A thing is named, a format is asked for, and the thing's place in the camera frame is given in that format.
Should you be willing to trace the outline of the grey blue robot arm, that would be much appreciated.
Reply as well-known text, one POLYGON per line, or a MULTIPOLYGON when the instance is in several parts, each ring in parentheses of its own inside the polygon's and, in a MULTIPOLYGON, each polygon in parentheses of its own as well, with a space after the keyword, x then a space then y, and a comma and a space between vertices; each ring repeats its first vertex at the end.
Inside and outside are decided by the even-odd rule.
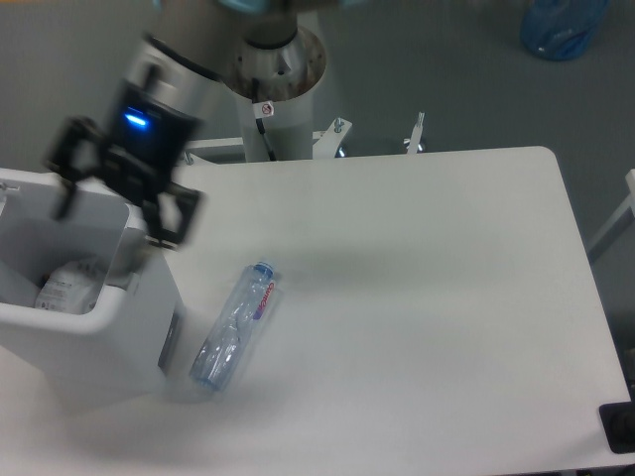
POLYGON ((237 100, 250 162, 314 157, 314 95, 326 70, 320 39, 300 26, 318 1, 167 1, 147 31, 103 123, 67 119, 46 157, 69 216, 79 184, 99 179, 141 210, 149 240, 175 248, 201 201, 177 184, 187 143, 218 94, 237 100))

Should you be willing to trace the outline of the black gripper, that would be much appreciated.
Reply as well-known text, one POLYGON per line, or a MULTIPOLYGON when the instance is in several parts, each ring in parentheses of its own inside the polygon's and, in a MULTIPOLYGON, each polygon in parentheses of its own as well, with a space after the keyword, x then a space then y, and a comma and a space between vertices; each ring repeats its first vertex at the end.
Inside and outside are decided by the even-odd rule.
POLYGON ((129 81, 122 83, 104 135, 86 116, 65 119, 44 158, 45 167, 58 176, 61 186, 52 218, 66 219, 77 185, 95 176, 98 166, 81 169, 74 162, 80 146, 91 143, 98 145, 98 176, 104 183, 128 201, 143 203, 148 242, 159 248, 184 245, 203 195, 169 183, 199 123, 197 118, 159 102, 129 81))

